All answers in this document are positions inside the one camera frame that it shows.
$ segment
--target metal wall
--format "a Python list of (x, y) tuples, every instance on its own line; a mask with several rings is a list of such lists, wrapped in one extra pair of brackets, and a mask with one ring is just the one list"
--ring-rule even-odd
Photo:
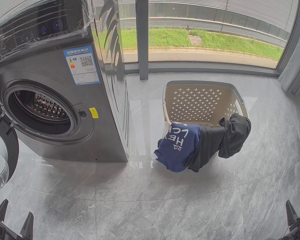
[[(173, 3), (196, 5), (235, 12), (264, 21), (287, 31), (288, 33), (290, 33), (293, 28), (293, 23), (298, 10), (298, 2), (299, 0), (149, 0), (150, 4)], [(119, 0), (119, 3), (133, 4), (135, 3), (135, 0)], [(123, 28), (134, 28), (135, 25), (135, 18), (121, 17), (121, 26)], [(186, 28), (187, 26), (190, 28), (248, 36), (281, 47), (284, 47), (287, 43), (286, 40), (272, 34), (234, 24), (193, 18), (149, 18), (149, 27)]]

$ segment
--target lawn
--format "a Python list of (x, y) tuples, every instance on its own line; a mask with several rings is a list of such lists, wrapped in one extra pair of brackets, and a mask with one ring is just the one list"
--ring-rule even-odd
[[(136, 29), (122, 29), (123, 48), (137, 47)], [(265, 56), (279, 60), (283, 49), (271, 44), (242, 38), (234, 35), (212, 33), (201, 29), (192, 29), (189, 32), (183, 28), (150, 28), (150, 47), (192, 47), (188, 35), (199, 36), (202, 44), (200, 47), (208, 49), (228, 50)]]
[(190, 35), (201, 38), (203, 48), (230, 50), (234, 52), (243, 52), (270, 57), (279, 60), (283, 49), (271, 44), (247, 39), (234, 35), (212, 33), (201, 29), (192, 29)]

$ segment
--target energy label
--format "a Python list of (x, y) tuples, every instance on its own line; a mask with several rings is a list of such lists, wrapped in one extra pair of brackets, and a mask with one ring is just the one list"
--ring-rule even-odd
[(92, 46), (64, 50), (63, 53), (77, 86), (100, 83)]

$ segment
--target washing machine door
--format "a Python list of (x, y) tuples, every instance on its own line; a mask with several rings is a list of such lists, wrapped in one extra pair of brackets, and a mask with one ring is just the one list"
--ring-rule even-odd
[(11, 120), (0, 112), (0, 189), (12, 177), (19, 158), (19, 141)]

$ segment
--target black clothing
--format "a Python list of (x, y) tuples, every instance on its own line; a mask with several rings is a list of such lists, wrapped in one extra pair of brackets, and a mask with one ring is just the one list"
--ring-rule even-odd
[(238, 153), (251, 131), (251, 122), (239, 114), (232, 114), (230, 120), (222, 118), (219, 125), (224, 126), (225, 134), (220, 144), (219, 157), (229, 158)]
[(185, 167), (198, 172), (219, 150), (219, 157), (229, 158), (238, 153), (251, 131), (251, 122), (239, 114), (232, 114), (230, 120), (222, 118), (220, 126), (201, 125), (199, 145), (184, 163)]

